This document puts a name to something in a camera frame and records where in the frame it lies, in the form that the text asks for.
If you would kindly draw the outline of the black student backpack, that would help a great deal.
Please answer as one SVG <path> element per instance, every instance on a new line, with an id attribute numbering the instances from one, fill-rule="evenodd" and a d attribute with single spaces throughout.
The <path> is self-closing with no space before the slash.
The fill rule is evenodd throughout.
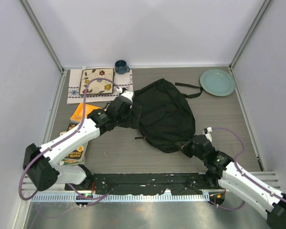
<path id="1" fill-rule="evenodd" d="M 148 144 L 164 153 L 179 151 L 179 145 L 195 135 L 195 118 L 187 100 L 201 95 L 183 94 L 179 86 L 196 88 L 159 79 L 134 91 L 131 113 L 119 126 L 137 129 Z"/>

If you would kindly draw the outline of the treehouse paperback book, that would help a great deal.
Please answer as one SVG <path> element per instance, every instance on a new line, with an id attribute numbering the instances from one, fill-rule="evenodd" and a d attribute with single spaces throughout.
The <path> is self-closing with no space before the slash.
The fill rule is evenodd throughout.
<path id="1" fill-rule="evenodd" d="M 75 150 L 73 150 L 70 154 L 68 154 L 65 159 L 71 159 L 75 161 L 83 161 L 85 152 L 88 146 L 88 142 L 85 144 L 78 146 Z"/>

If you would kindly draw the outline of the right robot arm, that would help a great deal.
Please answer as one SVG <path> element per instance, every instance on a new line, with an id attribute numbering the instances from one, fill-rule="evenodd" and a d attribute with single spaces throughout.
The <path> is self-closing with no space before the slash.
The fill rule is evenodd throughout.
<path id="1" fill-rule="evenodd" d="M 241 198 L 266 219 L 272 229 L 286 229 L 286 193 L 266 184 L 241 167 L 235 159 L 216 150 L 206 135 L 196 135 L 181 144 L 188 157 L 200 159 L 205 167 L 206 184 L 221 187 Z"/>

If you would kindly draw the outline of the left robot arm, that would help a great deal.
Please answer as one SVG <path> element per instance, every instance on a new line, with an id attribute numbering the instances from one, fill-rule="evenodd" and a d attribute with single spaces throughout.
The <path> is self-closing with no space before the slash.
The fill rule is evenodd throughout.
<path id="1" fill-rule="evenodd" d="M 88 190 L 92 178 L 80 166 L 61 166 L 60 162 L 78 146 L 113 130 L 124 122 L 133 104 L 133 92 L 125 91 L 105 109 L 96 109 L 76 127 L 41 146 L 30 144 L 25 150 L 23 170 L 38 191 L 45 191 L 56 183 L 75 184 Z"/>

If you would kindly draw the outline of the white embroidered cloth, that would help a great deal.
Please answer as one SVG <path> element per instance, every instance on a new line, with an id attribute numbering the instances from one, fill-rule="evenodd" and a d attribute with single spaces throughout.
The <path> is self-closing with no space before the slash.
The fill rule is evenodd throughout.
<path id="1" fill-rule="evenodd" d="M 119 88 L 128 91 L 133 90 L 133 73 L 128 71 L 118 74 L 113 68 L 90 68 L 70 70 L 67 104 L 83 102 L 83 92 L 86 84 L 89 84 L 86 95 L 87 103 L 107 102 L 114 100 L 118 95 L 118 87 L 109 81 L 114 81 Z"/>

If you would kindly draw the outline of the floral square trivet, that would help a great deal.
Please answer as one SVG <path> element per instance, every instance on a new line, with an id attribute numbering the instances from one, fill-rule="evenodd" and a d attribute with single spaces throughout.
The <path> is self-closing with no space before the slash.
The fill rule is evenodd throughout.
<path id="1" fill-rule="evenodd" d="M 100 95 L 100 94 L 112 94 L 114 81 L 114 69 L 113 68 L 91 68 L 84 69 L 80 80 L 79 94 L 84 95 L 84 90 L 88 83 L 87 95 Z"/>

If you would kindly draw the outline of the dark blue mug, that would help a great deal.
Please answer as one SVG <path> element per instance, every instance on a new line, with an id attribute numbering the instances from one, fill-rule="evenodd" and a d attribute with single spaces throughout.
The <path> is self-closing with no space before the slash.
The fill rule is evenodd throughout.
<path id="1" fill-rule="evenodd" d="M 128 66 L 127 62 L 124 60 L 116 61 L 114 68 L 117 74 L 125 74 L 130 71 L 130 67 Z"/>

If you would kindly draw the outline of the orange paperback book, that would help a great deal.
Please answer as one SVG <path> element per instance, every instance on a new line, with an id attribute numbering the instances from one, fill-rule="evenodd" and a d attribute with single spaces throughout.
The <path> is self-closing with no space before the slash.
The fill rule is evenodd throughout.
<path id="1" fill-rule="evenodd" d="M 83 104 L 80 103 L 76 108 L 73 115 L 70 117 L 70 121 L 72 123 L 79 124 L 83 118 L 87 118 L 88 114 L 91 113 L 93 110 L 100 109 L 100 107 L 90 105 L 90 104 Z"/>

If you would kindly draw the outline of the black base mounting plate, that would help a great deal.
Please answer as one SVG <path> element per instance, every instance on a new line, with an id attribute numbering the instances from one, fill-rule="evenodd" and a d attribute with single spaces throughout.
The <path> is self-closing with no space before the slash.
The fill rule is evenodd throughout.
<path id="1" fill-rule="evenodd" d="M 221 189 L 215 178 L 199 173 L 136 173 L 93 174 L 85 186 L 75 185 L 78 191 L 104 195 L 162 195 L 168 189 L 172 195 L 201 194 L 203 190 Z"/>

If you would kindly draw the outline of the green white book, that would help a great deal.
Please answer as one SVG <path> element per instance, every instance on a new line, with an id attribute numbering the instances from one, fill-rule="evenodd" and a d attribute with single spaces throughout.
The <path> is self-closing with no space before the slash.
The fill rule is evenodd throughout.
<path id="1" fill-rule="evenodd" d="M 85 161 L 85 158 L 83 161 L 75 161 L 75 160 L 71 160 L 71 159 L 62 159 L 60 162 L 59 162 L 59 165 L 62 165 L 62 166 L 67 166 L 67 165 L 78 165 L 78 164 L 84 164 L 84 161 Z"/>

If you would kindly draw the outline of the light teal plate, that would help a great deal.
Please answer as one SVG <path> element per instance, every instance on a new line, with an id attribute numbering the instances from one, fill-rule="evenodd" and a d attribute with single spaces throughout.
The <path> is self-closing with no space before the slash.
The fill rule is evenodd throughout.
<path id="1" fill-rule="evenodd" d="M 224 97 L 234 92 L 236 82 L 230 73 L 220 69 L 211 69 L 202 73 L 200 85 L 207 93 Z"/>

